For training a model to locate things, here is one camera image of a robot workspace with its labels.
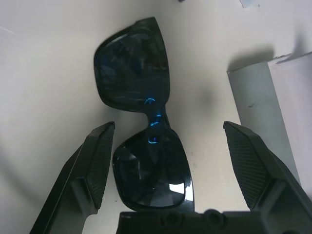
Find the black plastic frame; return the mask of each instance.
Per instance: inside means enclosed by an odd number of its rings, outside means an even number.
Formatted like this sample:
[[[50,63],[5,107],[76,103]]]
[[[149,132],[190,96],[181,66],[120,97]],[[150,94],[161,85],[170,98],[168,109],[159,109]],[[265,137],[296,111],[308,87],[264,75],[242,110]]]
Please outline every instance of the black plastic frame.
[[[176,133],[172,129],[167,129],[167,130],[171,131],[172,134],[176,135]],[[177,141],[176,144],[180,144],[182,146],[182,143],[178,137],[175,140]],[[118,149],[121,149],[124,146],[125,146],[125,143],[122,143],[120,146],[118,146],[118,148],[116,149],[115,152],[117,152]],[[181,150],[181,149],[183,149],[183,146],[182,146],[182,148],[177,147],[176,149],[180,150],[179,154],[184,155],[181,158],[185,158],[185,160],[186,160],[186,162],[181,162],[181,163],[187,163],[188,164],[186,156],[185,156],[185,152],[184,152],[184,150]],[[193,181],[192,181],[191,172],[189,169],[185,170],[185,172],[184,172],[184,182],[185,182],[184,183],[185,184],[184,190],[185,190],[185,193],[184,193],[184,199],[180,203],[173,205],[173,206],[168,206],[168,207],[147,207],[144,205],[140,205],[140,204],[136,204],[136,203],[131,202],[122,193],[120,186],[118,186],[119,184],[122,184],[122,182],[120,180],[120,174],[118,173],[118,169],[117,169],[117,164],[118,164],[117,159],[118,159],[118,155],[114,154],[112,161],[113,161],[113,171],[114,171],[115,181],[116,181],[116,185],[117,185],[117,190],[118,190],[120,199],[128,208],[130,208],[134,211],[138,211],[138,212],[144,212],[144,211],[159,212],[159,211],[163,211],[163,210],[177,211],[177,212],[193,212],[194,211],[194,209],[195,209],[194,188],[193,188]],[[186,197],[192,197],[193,200],[192,201],[187,200]]]
[[[174,205],[174,206],[169,206],[169,207],[148,207],[148,206],[144,206],[144,205],[139,205],[136,203],[131,202],[130,200],[128,200],[122,193],[122,189],[120,188],[120,184],[121,184],[121,180],[120,180],[120,175],[118,173],[118,169],[117,169],[117,159],[118,159],[118,155],[116,152],[119,151],[119,149],[125,147],[125,142],[123,144],[121,144],[114,153],[113,156],[113,169],[114,169],[114,176],[115,176],[115,180],[116,180],[116,185],[117,185],[117,190],[119,192],[120,198],[123,201],[123,203],[129,207],[132,210],[135,211],[160,211],[160,210],[176,210],[176,211],[180,211],[180,212],[192,212],[195,209],[195,205],[194,205],[194,190],[193,190],[193,183],[192,183],[192,177],[191,177],[191,172],[190,172],[190,168],[188,165],[188,161],[187,161],[187,157],[185,155],[184,149],[183,149],[183,145],[178,137],[178,135],[174,132],[174,130],[172,130],[170,128],[170,124],[168,121],[168,117],[166,114],[166,109],[165,109],[165,104],[169,99],[169,95],[170,95],[170,79],[168,77],[168,83],[166,83],[166,87],[164,87],[162,89],[162,97],[161,97],[161,102],[157,103],[157,106],[154,106],[153,108],[151,108],[150,105],[143,105],[143,106],[137,106],[137,108],[133,107],[133,105],[127,105],[127,104],[123,104],[123,103],[115,103],[114,101],[110,100],[109,98],[106,97],[104,90],[102,90],[101,88],[101,83],[100,81],[97,79],[97,73],[99,74],[99,70],[97,70],[97,67],[100,66],[99,61],[100,61],[100,57],[101,54],[103,53],[103,51],[105,51],[105,47],[110,45],[111,43],[114,43],[115,40],[117,40],[118,38],[124,37],[126,35],[130,35],[130,34],[137,34],[137,33],[145,33],[148,35],[151,35],[151,38],[153,37],[153,35],[157,35],[160,36],[161,38],[161,42],[162,42],[162,46],[163,48],[165,48],[164,45],[164,41],[162,39],[161,36],[161,31],[158,27],[157,21],[154,17],[152,18],[147,18],[147,19],[142,19],[137,21],[135,24],[127,27],[124,30],[121,30],[120,32],[114,34],[113,36],[109,37],[108,39],[106,39],[96,50],[95,55],[94,55],[94,69],[95,69],[95,76],[96,76],[96,83],[97,83],[97,90],[99,93],[99,96],[101,98],[101,100],[108,106],[113,107],[115,109],[119,109],[119,110],[123,110],[123,111],[130,111],[130,112],[139,112],[139,113],[144,113],[147,115],[148,117],[148,122],[149,125],[148,127],[143,130],[146,132],[153,132],[155,131],[155,128],[151,127],[151,123],[153,122],[153,119],[155,119],[155,116],[160,116],[158,117],[159,120],[159,124],[157,125],[158,133],[161,131],[168,131],[170,132],[172,135],[175,136],[175,145],[178,146],[176,147],[177,150],[180,150],[180,155],[181,155],[181,161],[183,161],[185,168],[187,168],[184,172],[184,184],[185,184],[185,194],[184,194],[184,199]],[[165,56],[165,66],[168,68],[169,70],[169,64],[168,64],[168,60],[167,60],[167,54],[166,54],[166,50],[161,51],[161,56]],[[187,200],[185,197],[190,197],[192,196],[193,200],[189,201]]]
[[[108,39],[106,39],[97,49],[96,52],[94,54],[94,71],[97,69],[95,64],[96,62],[96,58],[99,57],[99,53],[102,47],[106,47],[107,45],[109,45],[110,43],[112,43],[112,41],[124,36],[124,35],[129,35],[129,34],[134,34],[134,33],[146,33],[146,34],[152,34],[151,30],[149,30],[149,26],[152,26],[154,30],[157,30],[157,33],[160,33],[160,29],[158,27],[157,21],[154,17],[152,18],[147,18],[147,19],[142,19],[142,20],[138,20],[137,22],[135,22],[133,25],[121,30],[120,32],[112,35],[111,37],[109,37]],[[130,112],[139,112],[139,113],[147,113],[148,112],[148,107],[146,108],[142,108],[142,109],[130,109],[128,105],[126,104],[122,104],[122,103],[115,103],[111,100],[109,100],[109,98],[105,97],[104,92],[102,91],[102,89],[100,88],[100,84],[98,83],[98,80],[96,79],[96,83],[97,83],[97,91],[98,94],[101,98],[101,100],[108,106],[113,107],[115,109],[118,110],[122,110],[122,111],[130,111]],[[168,87],[167,90],[164,90],[164,93],[167,93],[167,95],[164,97],[164,99],[166,99],[165,103],[163,104],[163,106],[166,104],[166,102],[169,99],[169,95],[170,95],[170,83],[168,83]]]

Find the gray panel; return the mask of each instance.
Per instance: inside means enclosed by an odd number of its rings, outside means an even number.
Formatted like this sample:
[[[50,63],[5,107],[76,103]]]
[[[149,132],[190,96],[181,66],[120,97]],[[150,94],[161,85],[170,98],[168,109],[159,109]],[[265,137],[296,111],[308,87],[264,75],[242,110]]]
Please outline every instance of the gray panel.
[[[299,181],[267,62],[229,72],[241,124],[261,136]]]

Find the white surface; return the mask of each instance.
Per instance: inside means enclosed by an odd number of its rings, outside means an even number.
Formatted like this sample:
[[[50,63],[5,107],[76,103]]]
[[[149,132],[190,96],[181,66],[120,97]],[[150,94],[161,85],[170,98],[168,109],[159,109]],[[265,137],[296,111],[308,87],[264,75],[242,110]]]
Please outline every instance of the white surface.
[[[312,53],[269,62],[302,188],[312,198]]]
[[[114,148],[145,128],[143,115],[100,101],[92,59],[103,40],[149,16],[167,49],[167,112],[188,157],[195,209],[246,209],[222,129],[224,120],[239,122],[226,71],[244,56],[288,54],[298,35],[311,51],[311,7],[310,0],[259,0],[248,9],[239,0],[0,0],[1,233],[30,231],[64,162],[93,128],[114,120]],[[110,170],[104,203],[83,233],[114,233],[123,210]]]

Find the paper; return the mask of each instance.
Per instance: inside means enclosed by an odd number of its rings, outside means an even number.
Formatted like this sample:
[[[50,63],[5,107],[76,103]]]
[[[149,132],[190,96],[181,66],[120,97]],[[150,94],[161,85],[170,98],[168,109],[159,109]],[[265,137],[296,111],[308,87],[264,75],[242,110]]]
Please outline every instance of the paper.
[[[243,5],[244,8],[250,7],[253,5],[255,0],[240,0],[240,3]]]

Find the sunglasses lens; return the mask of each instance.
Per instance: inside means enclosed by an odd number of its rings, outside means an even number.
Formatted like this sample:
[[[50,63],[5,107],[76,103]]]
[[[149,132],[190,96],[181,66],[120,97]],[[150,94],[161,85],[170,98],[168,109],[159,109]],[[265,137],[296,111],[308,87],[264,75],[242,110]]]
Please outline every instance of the sunglasses lens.
[[[185,177],[189,175],[183,146],[171,132],[154,138],[142,131],[115,151],[118,190],[125,203],[176,206],[185,198]]]
[[[144,22],[139,25],[148,27],[132,26],[105,41],[96,51],[99,94],[104,102],[108,100],[115,107],[141,110],[155,103],[164,105],[168,100],[169,69],[161,33],[155,20]]]

